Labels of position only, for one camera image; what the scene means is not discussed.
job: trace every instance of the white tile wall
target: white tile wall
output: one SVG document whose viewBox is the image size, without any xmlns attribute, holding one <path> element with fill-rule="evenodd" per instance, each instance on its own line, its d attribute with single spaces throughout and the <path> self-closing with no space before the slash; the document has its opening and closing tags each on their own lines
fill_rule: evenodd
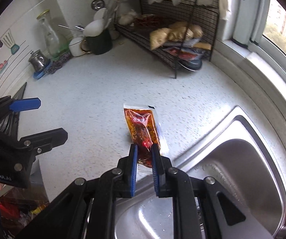
<svg viewBox="0 0 286 239">
<path fill-rule="evenodd" d="M 8 61 L 7 66 L 0 73 L 0 97 L 13 96 L 16 87 L 20 87 L 20 84 L 33 74 L 33 68 L 28 62 L 30 52 L 38 49 L 46 50 L 43 33 L 36 19 L 46 9 L 50 9 L 55 29 L 70 37 L 71 32 L 68 29 L 57 26 L 58 24 L 67 25 L 57 0 L 13 0 L 1 14 L 0 38 L 10 29 L 15 43 L 20 48 L 14 55 L 5 44 L 0 48 L 0 64 Z"/>
</svg>

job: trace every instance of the sink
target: sink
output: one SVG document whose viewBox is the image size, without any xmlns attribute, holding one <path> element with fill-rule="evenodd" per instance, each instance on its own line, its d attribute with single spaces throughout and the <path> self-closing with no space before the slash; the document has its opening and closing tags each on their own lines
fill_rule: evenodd
<svg viewBox="0 0 286 239">
<path fill-rule="evenodd" d="M 172 164 L 191 177 L 214 177 L 271 235 L 285 224 L 286 177 L 240 107 Z M 115 238 L 173 238 L 172 198 L 155 196 L 151 176 L 137 183 L 135 195 L 117 200 Z"/>
</svg>

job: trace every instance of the white speckled countertop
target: white speckled countertop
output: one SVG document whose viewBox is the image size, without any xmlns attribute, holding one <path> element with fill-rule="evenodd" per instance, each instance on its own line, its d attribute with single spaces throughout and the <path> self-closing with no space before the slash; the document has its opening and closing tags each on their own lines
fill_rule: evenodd
<svg viewBox="0 0 286 239">
<path fill-rule="evenodd" d="M 128 154 L 125 102 L 156 107 L 172 159 L 236 105 L 272 151 L 284 151 L 263 113 L 213 64 L 204 62 L 198 72 L 182 70 L 175 80 L 173 70 L 152 54 L 130 40 L 123 38 L 122 45 L 120 41 L 103 55 L 73 58 L 53 75 L 28 80 L 24 97 L 39 97 L 42 105 L 21 112 L 19 138 L 59 127 L 68 132 L 63 146 L 38 157 L 50 201 L 75 178 L 97 178 Z"/>
</svg>

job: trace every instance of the glass bottle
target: glass bottle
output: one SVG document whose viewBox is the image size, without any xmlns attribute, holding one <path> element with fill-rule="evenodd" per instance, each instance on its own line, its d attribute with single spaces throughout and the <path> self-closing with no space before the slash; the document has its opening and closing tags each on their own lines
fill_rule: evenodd
<svg viewBox="0 0 286 239">
<path fill-rule="evenodd" d="M 47 45 L 48 52 L 53 59 L 58 58 L 60 55 L 68 51 L 68 42 L 66 38 L 54 30 L 52 27 L 50 10 L 42 12 L 37 20 L 40 22 Z"/>
</svg>

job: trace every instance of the bolt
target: bolt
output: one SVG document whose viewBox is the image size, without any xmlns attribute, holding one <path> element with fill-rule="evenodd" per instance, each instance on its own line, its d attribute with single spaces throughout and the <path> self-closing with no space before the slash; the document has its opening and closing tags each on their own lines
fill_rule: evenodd
<svg viewBox="0 0 286 239">
<path fill-rule="evenodd" d="M 170 174 L 176 174 L 176 173 L 178 172 L 178 169 L 175 168 L 175 167 L 170 167 L 170 168 L 168 169 L 168 172 L 169 172 Z"/>
<path fill-rule="evenodd" d="M 210 185 L 213 185 L 215 183 L 215 179 L 213 177 L 210 177 L 210 176 L 206 177 L 205 181 Z"/>
<path fill-rule="evenodd" d="M 85 179 L 83 179 L 83 178 L 76 178 L 74 183 L 76 185 L 83 185 L 85 183 Z"/>
<path fill-rule="evenodd" d="M 30 140 L 26 140 L 26 141 L 24 141 L 23 144 L 28 147 L 31 144 L 31 141 Z"/>
<path fill-rule="evenodd" d="M 112 173 L 115 174 L 115 175 L 119 175 L 119 174 L 122 173 L 122 169 L 120 169 L 120 168 L 114 168 L 114 169 L 112 170 Z"/>
<path fill-rule="evenodd" d="M 17 172 L 20 172 L 22 170 L 22 164 L 15 164 L 14 165 L 14 170 L 16 170 Z"/>
</svg>

